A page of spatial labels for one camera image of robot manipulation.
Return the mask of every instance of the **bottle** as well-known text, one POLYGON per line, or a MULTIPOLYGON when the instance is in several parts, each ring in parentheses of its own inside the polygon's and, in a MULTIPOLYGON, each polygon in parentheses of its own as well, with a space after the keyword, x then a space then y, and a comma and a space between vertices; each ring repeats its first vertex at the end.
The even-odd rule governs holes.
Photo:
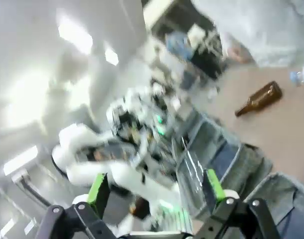
POLYGON ((302 71, 292 71, 290 73, 290 79, 291 82, 297 86, 304 85, 304 67, 302 68, 302 71))
POLYGON ((282 90, 279 85, 275 81, 272 81, 251 95, 247 103, 242 108, 235 111, 235 116, 239 117, 250 111, 261 110, 262 108, 279 100, 282 95, 282 90))

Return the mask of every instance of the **ceiling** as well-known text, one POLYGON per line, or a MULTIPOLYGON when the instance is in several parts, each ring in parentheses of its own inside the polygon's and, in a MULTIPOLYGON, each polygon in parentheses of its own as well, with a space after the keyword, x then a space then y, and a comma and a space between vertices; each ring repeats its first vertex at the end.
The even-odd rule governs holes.
POLYGON ((41 138, 54 141, 69 123, 93 119, 145 39, 140 0, 0 0, 0 165, 41 138), (60 37, 61 16, 91 35, 89 55, 60 37), (107 48, 117 66, 106 61, 107 48), (49 90, 54 79, 75 86, 49 90))

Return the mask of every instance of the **brown glass bottle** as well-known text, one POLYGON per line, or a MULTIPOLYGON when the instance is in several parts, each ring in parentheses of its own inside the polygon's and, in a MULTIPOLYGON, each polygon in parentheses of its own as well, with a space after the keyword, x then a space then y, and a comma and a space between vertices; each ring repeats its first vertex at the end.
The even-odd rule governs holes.
POLYGON ((272 81, 251 95, 248 98, 247 103, 242 108, 235 111, 235 116, 239 117, 250 111, 261 110, 279 100, 282 95, 282 90, 279 85, 275 81, 272 81))

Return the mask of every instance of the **person's hand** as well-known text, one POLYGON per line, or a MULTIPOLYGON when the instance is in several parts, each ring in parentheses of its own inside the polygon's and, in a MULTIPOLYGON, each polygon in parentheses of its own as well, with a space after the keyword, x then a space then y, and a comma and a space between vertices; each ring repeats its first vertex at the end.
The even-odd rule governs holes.
POLYGON ((248 57, 244 56, 244 52, 241 48, 238 47, 230 47, 227 49, 227 55, 229 58, 233 59, 234 61, 237 61, 239 63, 248 63, 250 59, 248 57))

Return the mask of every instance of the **green tape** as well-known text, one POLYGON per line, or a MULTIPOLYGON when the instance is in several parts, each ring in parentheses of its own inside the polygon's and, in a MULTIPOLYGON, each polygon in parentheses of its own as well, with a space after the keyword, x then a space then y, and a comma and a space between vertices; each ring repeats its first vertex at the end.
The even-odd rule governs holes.
POLYGON ((213 169, 208 169, 206 171, 206 173, 207 173, 208 180, 210 181, 210 183, 212 185, 216 200, 218 202, 223 201, 223 199, 225 198, 225 193, 224 193, 224 190, 222 188, 220 181, 218 180, 218 178, 216 176, 215 171, 213 169))
POLYGON ((89 203, 91 206, 95 206, 96 204, 97 195, 99 192, 99 188, 103 182, 104 176, 104 174, 98 174, 90 188, 87 203, 89 203))

